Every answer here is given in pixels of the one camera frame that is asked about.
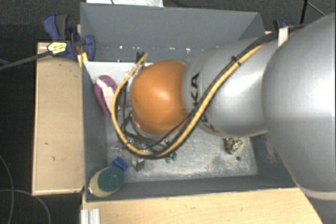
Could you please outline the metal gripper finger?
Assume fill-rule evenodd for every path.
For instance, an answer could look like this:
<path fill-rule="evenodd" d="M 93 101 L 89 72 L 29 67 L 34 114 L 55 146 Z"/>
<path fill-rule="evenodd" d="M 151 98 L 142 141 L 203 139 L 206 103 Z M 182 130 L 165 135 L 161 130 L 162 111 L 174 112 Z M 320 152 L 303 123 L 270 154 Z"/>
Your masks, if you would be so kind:
<path fill-rule="evenodd" d="M 145 169 L 145 159 L 136 158 L 132 160 L 132 167 L 136 172 L 140 172 Z"/>

